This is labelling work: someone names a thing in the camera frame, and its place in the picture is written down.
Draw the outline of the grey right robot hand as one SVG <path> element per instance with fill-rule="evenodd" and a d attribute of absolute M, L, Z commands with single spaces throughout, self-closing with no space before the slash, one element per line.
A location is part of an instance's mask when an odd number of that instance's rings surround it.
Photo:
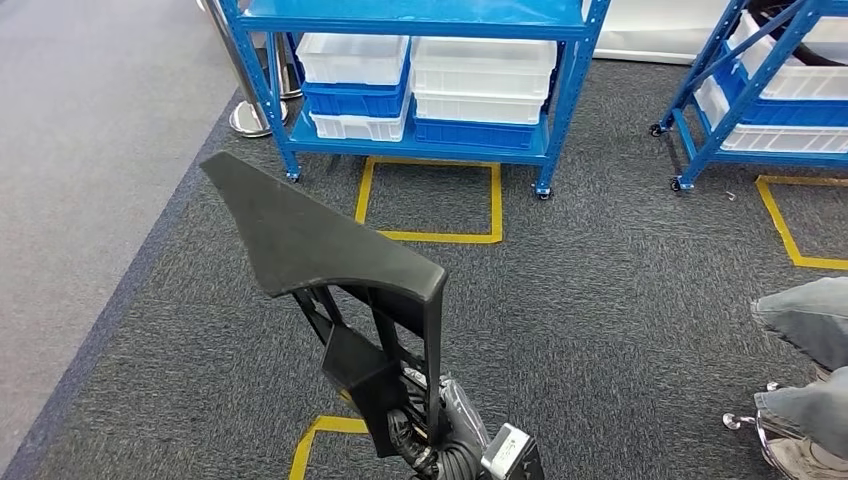
<path fill-rule="evenodd" d="M 424 433 L 420 433 L 410 415 L 403 410 L 393 410 L 387 416 L 389 437 L 396 452 L 407 460 L 422 461 L 427 454 L 435 457 L 452 452 L 454 456 L 464 458 L 472 464 L 479 464 L 490 436 L 479 413 L 460 383 L 450 374 L 439 378 L 438 392 L 440 410 L 439 434 L 434 446 Z"/>

